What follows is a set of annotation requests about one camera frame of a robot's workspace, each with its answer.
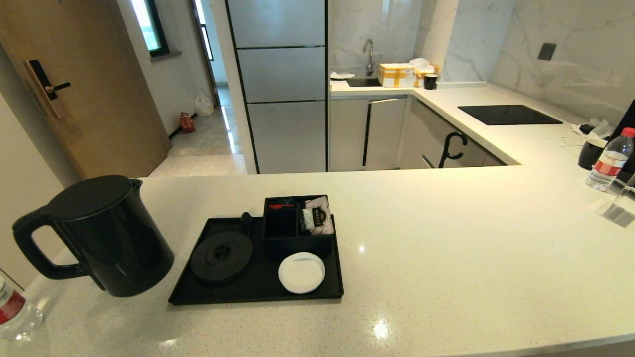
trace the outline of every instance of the marble wall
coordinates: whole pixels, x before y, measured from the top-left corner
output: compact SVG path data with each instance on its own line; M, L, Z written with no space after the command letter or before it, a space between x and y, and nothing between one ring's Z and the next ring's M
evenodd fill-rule
M367 38L373 40L374 73L379 63L408 63L413 57L423 0L331 0L331 71L366 76Z
M517 0L491 81L617 124L635 97L635 1Z
M459 0L424 0L414 57L424 57L443 71Z
M460 0L441 82L489 81L516 0Z

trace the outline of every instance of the stainless steel refrigerator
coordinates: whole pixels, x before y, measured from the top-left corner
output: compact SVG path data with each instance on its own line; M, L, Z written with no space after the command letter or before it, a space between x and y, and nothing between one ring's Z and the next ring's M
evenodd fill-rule
M326 171L325 1L226 1L260 173Z

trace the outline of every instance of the kettle lid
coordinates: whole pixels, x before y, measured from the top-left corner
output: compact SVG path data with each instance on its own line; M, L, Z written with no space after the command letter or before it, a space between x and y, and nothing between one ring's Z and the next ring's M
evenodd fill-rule
M44 207L44 212L58 220L85 218L115 205L132 187L130 179L121 175L89 178L60 192Z

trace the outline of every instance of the black hook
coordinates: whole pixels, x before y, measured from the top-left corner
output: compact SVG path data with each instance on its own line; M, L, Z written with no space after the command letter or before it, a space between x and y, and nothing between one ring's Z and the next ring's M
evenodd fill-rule
M443 153L441 154L441 160L439 161L439 166L437 166L438 168L442 168L443 164L445 164L445 159L450 158L452 160L457 160L463 157L463 152L460 152L456 155L452 155L450 154L450 141L452 140L453 137L460 137L463 141L463 146L467 145L467 137L465 136L465 134L463 133L459 133L458 131L455 131L453 133L450 133L446 138L445 138L445 146L443 147Z

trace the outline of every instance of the red bottle label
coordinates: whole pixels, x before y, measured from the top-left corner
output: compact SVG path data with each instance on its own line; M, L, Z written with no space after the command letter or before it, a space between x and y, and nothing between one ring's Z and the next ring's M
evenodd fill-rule
M9 284L0 289L0 325L14 318L23 308L25 299Z
M610 154L605 152L596 161L594 168L605 175L615 176L624 166L626 159L625 155L617 152L611 152Z

